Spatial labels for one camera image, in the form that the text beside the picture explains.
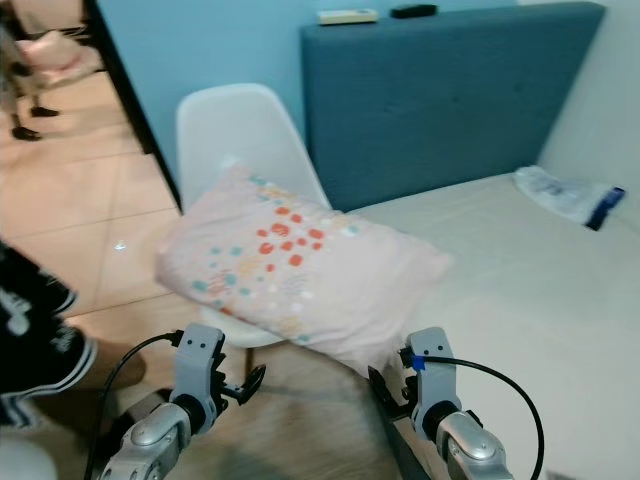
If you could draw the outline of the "pink floral pillow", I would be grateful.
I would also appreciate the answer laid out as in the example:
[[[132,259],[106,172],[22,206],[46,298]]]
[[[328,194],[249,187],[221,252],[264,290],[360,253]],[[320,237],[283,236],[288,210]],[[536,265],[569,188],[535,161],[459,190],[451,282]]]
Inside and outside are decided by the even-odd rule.
[[[384,366],[448,253],[293,195],[236,165],[187,207],[157,252],[170,291],[351,367]]]

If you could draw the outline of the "white plastic chair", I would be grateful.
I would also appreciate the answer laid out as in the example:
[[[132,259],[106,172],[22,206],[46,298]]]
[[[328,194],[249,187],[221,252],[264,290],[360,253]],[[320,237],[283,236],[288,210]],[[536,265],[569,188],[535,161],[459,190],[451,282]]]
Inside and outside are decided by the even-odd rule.
[[[161,243],[156,278],[197,303],[228,346],[311,342],[320,256],[343,236],[278,97],[261,84],[192,93],[178,111],[183,214]]]

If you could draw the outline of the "pale pink pillow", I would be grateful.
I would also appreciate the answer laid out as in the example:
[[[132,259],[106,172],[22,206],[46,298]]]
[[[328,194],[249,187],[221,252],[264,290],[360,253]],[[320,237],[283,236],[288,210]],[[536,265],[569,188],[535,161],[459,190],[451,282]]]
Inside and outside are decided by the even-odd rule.
[[[24,67],[29,69],[28,78],[41,90],[82,81],[102,69],[99,50],[79,44],[55,29],[35,40],[18,40],[15,45]]]

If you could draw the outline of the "bed with beige sheet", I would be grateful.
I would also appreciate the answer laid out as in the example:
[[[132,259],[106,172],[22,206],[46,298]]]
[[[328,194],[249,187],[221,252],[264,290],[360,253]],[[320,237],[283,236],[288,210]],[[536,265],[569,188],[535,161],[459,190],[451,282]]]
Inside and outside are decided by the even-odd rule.
[[[410,330],[440,326],[454,355],[503,372],[530,394],[547,440],[545,476],[640,480],[639,233],[559,218],[508,175],[358,215],[451,255]],[[529,477],[538,443],[524,401],[468,367],[457,392],[499,436],[513,474]]]

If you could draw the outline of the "person in black shorts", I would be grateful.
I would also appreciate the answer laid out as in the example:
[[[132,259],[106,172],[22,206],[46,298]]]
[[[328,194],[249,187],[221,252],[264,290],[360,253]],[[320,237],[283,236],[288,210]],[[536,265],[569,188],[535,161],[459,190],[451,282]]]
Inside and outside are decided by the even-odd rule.
[[[77,301],[69,285],[17,248],[0,250],[0,430],[26,433],[50,419],[81,435],[90,472],[119,451],[136,421],[105,394],[145,379],[131,347],[91,337],[64,319]]]

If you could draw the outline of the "clear plastic bag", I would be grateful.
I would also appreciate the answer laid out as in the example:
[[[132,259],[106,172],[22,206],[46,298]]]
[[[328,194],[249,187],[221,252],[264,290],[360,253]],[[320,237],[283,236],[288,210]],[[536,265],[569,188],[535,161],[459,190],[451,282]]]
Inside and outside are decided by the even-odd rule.
[[[627,195],[616,186],[561,179],[541,166],[522,166],[512,179],[535,204],[590,230],[602,229],[605,219]]]

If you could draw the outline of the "blue upholstered headboard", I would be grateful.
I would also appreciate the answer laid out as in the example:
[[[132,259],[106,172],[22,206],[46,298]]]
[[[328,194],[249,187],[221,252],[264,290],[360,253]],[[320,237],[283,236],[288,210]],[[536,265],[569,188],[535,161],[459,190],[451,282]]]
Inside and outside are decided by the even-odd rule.
[[[604,17],[576,1],[302,28],[308,154],[330,204],[534,164]]]

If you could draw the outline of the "person with dark shoes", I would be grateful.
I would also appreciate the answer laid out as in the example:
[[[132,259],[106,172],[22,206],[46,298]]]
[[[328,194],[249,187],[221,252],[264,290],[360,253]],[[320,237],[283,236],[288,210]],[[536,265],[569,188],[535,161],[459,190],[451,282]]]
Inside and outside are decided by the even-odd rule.
[[[1,74],[1,111],[8,115],[12,123],[12,137],[27,142],[40,141],[42,134],[32,131],[22,123],[19,102],[22,99],[31,101],[29,116],[32,118],[51,118],[59,116],[59,110],[45,108],[41,102],[41,88],[35,83],[35,70],[29,67],[17,38],[27,38],[18,20],[10,0],[0,0],[0,74]]]

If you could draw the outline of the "cream remote control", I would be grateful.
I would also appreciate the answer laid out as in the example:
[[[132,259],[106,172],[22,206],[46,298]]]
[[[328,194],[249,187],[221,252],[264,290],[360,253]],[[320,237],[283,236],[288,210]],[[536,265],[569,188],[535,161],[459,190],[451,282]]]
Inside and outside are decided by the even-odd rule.
[[[374,9],[324,10],[317,13],[316,18],[319,26],[352,26],[378,22],[379,12]]]

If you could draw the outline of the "black remote control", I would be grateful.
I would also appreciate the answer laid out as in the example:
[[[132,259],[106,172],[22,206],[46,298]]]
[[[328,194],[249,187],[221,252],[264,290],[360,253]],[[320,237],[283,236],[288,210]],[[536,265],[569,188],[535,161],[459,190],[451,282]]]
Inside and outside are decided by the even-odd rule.
[[[389,17],[394,19],[434,17],[438,12],[439,6],[435,4],[406,4],[393,6],[389,10]]]

